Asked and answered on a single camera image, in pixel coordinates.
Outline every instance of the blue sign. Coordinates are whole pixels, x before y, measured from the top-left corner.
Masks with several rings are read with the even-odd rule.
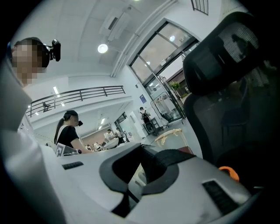
[[[143,94],[140,96],[140,99],[141,99],[142,103],[146,103],[146,102],[147,102],[147,100],[145,99],[145,97],[143,96]]]

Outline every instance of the ceiling vent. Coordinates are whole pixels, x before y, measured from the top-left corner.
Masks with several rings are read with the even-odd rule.
[[[106,36],[108,41],[119,39],[129,21],[130,16],[127,13],[113,8],[106,17],[99,33]]]

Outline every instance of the railing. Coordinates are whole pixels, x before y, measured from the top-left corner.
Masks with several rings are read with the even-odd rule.
[[[198,10],[208,16],[208,0],[191,0],[193,10]]]
[[[26,114],[32,117],[34,114],[38,115],[40,112],[47,112],[56,109],[58,106],[65,106],[67,103],[121,93],[125,94],[123,86],[101,86],[67,91],[33,101],[28,106]]]

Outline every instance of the mesh headrest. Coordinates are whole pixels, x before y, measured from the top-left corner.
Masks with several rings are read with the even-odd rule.
[[[189,90],[206,95],[240,79],[264,60],[260,28],[249,14],[228,15],[184,60]]]

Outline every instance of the orange object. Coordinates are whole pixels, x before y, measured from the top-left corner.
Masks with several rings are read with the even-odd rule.
[[[234,180],[239,182],[239,176],[238,176],[238,174],[235,172],[235,170],[233,168],[228,167],[228,166],[221,166],[219,168],[219,170],[226,170],[226,171],[228,171],[229,175],[231,176],[231,178],[233,178]]]

